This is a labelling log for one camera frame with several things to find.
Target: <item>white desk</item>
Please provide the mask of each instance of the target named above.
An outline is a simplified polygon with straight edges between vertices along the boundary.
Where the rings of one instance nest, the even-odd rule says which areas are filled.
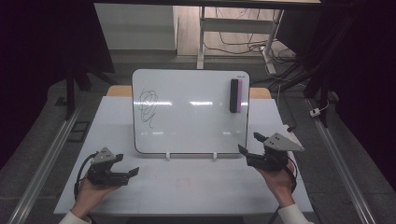
[[[235,216],[273,213],[277,202],[260,174],[246,159],[148,158],[134,149],[131,97],[104,97],[76,165],[54,213],[65,214],[74,204],[73,185],[82,162],[93,152],[108,147],[123,153],[113,172],[140,167],[129,185],[107,195],[92,210],[111,216]],[[274,100],[250,100],[247,148],[262,153],[253,132],[286,134]],[[312,212],[301,177],[293,197],[303,212]]]

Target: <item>marker scribble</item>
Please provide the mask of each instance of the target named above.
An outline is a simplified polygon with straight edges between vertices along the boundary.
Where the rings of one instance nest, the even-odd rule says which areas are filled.
[[[143,122],[148,122],[148,126],[152,129],[151,126],[152,118],[155,115],[155,109],[157,108],[157,100],[158,96],[155,91],[145,91],[142,90],[142,93],[139,96],[139,103],[137,108],[139,108],[141,112],[141,119]]]

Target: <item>whiteboard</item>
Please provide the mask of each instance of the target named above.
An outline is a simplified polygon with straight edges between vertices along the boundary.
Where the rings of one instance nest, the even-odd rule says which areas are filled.
[[[230,111],[238,79],[239,112]],[[242,71],[139,69],[132,75],[134,146],[141,153],[239,153],[248,129]]]

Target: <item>white power adapter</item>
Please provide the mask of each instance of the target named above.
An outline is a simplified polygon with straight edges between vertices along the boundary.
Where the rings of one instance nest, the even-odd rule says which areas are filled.
[[[318,108],[313,109],[313,110],[309,111],[309,114],[311,114],[312,118],[316,117],[316,116],[318,116],[320,114],[320,110]]]

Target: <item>white desk leg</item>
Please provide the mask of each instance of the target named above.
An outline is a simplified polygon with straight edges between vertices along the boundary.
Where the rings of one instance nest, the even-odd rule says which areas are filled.
[[[204,69],[204,33],[205,33],[205,7],[200,8],[200,34],[199,34],[199,47],[197,56],[197,69]]]
[[[267,45],[265,46],[265,48],[263,48],[263,51],[262,51],[262,57],[264,57],[265,64],[267,66],[267,69],[268,69],[268,72],[270,73],[270,75],[276,74],[276,70],[274,68],[274,65],[271,62],[271,57],[270,57],[269,53],[270,53],[271,46],[275,39],[277,27],[279,26],[279,22],[280,22],[280,18],[282,17],[282,13],[283,13],[283,10],[278,10],[278,9],[276,10],[276,12],[275,12],[276,16],[274,19],[273,26],[271,27],[270,35],[268,36]]]

